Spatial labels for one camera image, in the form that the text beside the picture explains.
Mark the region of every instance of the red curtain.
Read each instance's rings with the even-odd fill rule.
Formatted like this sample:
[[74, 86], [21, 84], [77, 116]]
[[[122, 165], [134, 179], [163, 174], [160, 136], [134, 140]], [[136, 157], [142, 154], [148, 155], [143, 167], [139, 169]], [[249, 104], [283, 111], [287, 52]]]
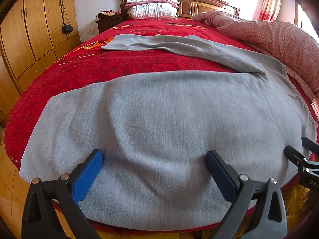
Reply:
[[280, 9], [280, 4], [281, 0], [264, 0], [258, 20], [266, 20], [269, 22], [276, 20]]

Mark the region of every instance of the black handbag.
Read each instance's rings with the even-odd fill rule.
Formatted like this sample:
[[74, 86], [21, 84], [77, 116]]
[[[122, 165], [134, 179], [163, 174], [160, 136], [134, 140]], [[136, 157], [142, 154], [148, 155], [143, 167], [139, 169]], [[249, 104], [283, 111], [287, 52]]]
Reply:
[[63, 24], [62, 25], [62, 33], [63, 34], [69, 34], [73, 31], [73, 27], [71, 25], [68, 24]]
[[61, 2], [62, 2], [62, 12], [65, 12], [66, 21], [67, 21], [68, 24], [70, 24], [70, 25], [68, 25], [68, 24], [63, 24], [62, 25], [62, 33], [63, 34], [69, 34], [69, 33], [71, 33], [73, 31], [73, 27], [72, 27], [71, 23], [69, 22], [68, 15], [66, 14], [66, 9], [64, 7], [63, 0], [61, 0]]

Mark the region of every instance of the red blanket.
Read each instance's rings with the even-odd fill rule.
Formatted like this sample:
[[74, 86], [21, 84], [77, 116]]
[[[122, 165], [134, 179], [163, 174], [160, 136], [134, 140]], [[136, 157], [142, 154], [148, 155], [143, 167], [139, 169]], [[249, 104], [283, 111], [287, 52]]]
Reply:
[[[125, 21], [85, 42], [59, 59], [29, 86], [18, 100], [9, 117], [4, 138], [6, 152], [17, 168], [20, 168], [20, 161], [33, 128], [47, 101], [52, 96], [91, 83], [104, 82], [141, 72], [176, 70], [235, 72], [214, 62], [175, 55], [162, 50], [129, 52], [101, 49], [102, 45], [110, 42], [118, 34], [145, 36], [157, 34], [196, 35], [204, 39], [253, 51], [252, 48], [242, 42], [221, 34], [215, 27], [187, 19]], [[295, 83], [294, 85], [304, 97], [312, 116], [316, 119], [310, 101]], [[93, 222], [93, 225], [94, 228], [103, 231], [127, 233], [119, 230], [120, 228], [97, 222]]]

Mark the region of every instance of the wooden wardrobe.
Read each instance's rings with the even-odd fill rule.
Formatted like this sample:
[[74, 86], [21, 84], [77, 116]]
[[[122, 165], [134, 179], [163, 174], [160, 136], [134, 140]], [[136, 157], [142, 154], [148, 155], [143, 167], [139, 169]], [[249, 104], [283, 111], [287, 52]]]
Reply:
[[[62, 33], [62, 25], [73, 27]], [[80, 44], [73, 0], [18, 0], [0, 25], [0, 125], [20, 95]]]

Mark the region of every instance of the nightstand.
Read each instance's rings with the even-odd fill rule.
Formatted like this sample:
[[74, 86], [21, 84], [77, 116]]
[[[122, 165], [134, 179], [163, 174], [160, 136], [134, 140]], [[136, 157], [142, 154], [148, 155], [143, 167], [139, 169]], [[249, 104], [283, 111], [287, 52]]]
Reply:
[[119, 16], [109, 16], [106, 19], [96, 21], [98, 24], [98, 32], [102, 33], [110, 28], [113, 28], [117, 24], [123, 22], [123, 15]]

